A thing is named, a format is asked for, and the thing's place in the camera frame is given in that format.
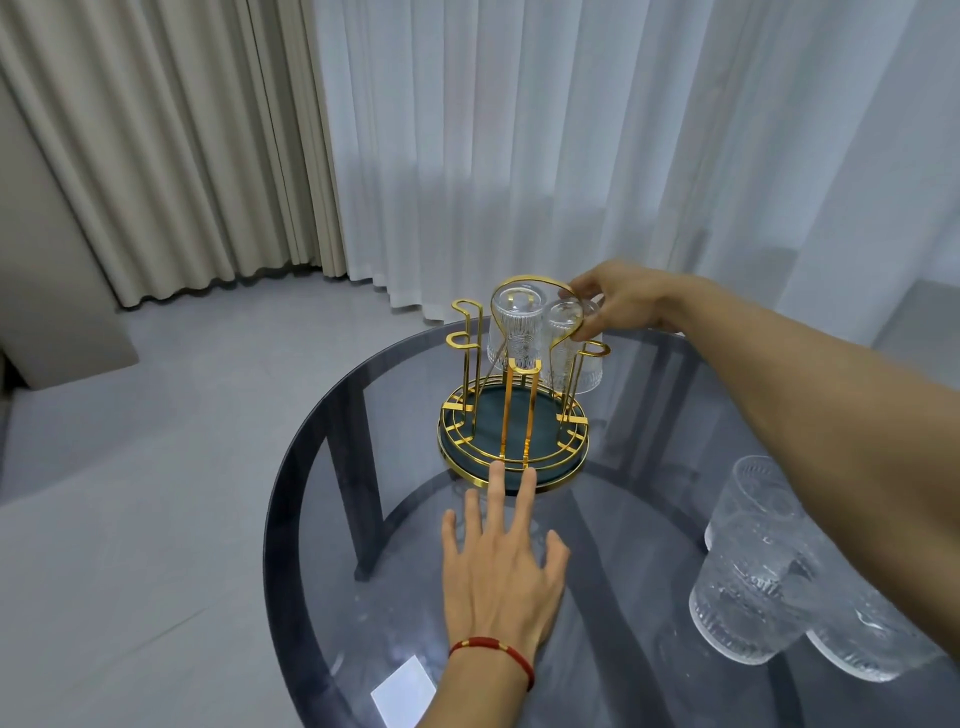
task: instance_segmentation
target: clear drinking glass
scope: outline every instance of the clear drinking glass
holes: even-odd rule
[[[791,508],[797,515],[804,511],[776,461],[766,455],[741,457],[733,465],[704,532],[707,550],[713,546],[715,530],[736,514],[745,511],[786,513]]]
[[[577,299],[559,299],[553,303],[546,313],[546,326],[543,332],[543,357],[547,358],[550,351],[550,345],[557,339],[565,336],[571,329],[576,328],[580,321],[587,316],[592,316],[599,310],[596,303],[590,300],[579,301]],[[601,341],[600,336],[594,337],[595,341]],[[566,339],[553,350],[552,361],[544,364],[550,369],[550,386],[556,392],[566,390],[566,380],[570,376],[570,365],[574,357],[584,346],[583,342],[571,341]],[[580,378],[577,380],[577,391],[574,394],[583,394],[595,389],[603,378],[603,359],[599,356],[584,356],[583,369],[580,372]]]
[[[543,294],[532,285],[512,285],[493,297],[493,314],[506,332],[506,356],[514,359],[520,369],[532,369],[540,355],[538,344],[545,305]],[[494,328],[497,328],[496,321],[491,323],[491,344]],[[500,342],[502,338],[498,336],[498,349]],[[488,351],[491,358],[495,354],[496,350],[493,353]],[[496,363],[502,367],[504,362]]]
[[[714,524],[713,548],[689,599],[704,639],[745,665],[767,662],[812,626],[823,571],[823,533],[776,463],[759,459],[769,462],[738,461],[732,486],[762,507],[732,506],[732,514]]]
[[[806,635],[840,669],[883,683],[926,665],[943,651],[902,615],[833,544],[820,623]]]

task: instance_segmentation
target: left hand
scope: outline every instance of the left hand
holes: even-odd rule
[[[457,548],[456,514],[444,513],[444,615],[451,646],[469,637],[491,637],[520,652],[532,665],[537,647],[550,635],[570,549],[556,531],[546,536],[541,569],[530,548],[537,474],[527,468],[516,496],[510,531],[503,529],[504,465],[490,466],[487,523],[481,524],[476,489],[465,496],[464,550]]]

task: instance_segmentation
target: red bracelet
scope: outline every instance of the red bracelet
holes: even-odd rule
[[[452,655],[461,647],[488,647],[489,649],[502,649],[508,655],[510,655],[516,663],[523,667],[523,671],[527,673],[527,692],[531,691],[534,687],[534,669],[530,663],[527,662],[527,659],[517,652],[515,649],[510,647],[508,644],[504,644],[500,640],[495,640],[493,637],[471,637],[469,640],[462,640],[461,642],[454,643],[450,647],[450,651],[447,653],[447,657]]]

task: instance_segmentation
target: tinted glass tabletop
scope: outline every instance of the tinted glass tabletop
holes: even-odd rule
[[[316,393],[280,466],[265,534],[267,613],[307,726],[383,726],[372,691],[411,657],[440,679],[440,521],[453,508],[462,522],[471,487],[437,446],[440,406],[462,383],[462,355],[444,342],[459,329],[406,339]],[[682,337],[605,341],[600,385],[578,397],[588,460],[537,496],[534,550],[542,555],[553,528],[572,555],[520,725],[960,724],[960,672],[946,658],[872,684],[806,639],[760,667],[704,642],[687,607],[704,528],[733,463],[764,450]]]

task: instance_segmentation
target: wall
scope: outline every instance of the wall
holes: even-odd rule
[[[116,301],[3,78],[0,348],[33,388],[137,361]]]

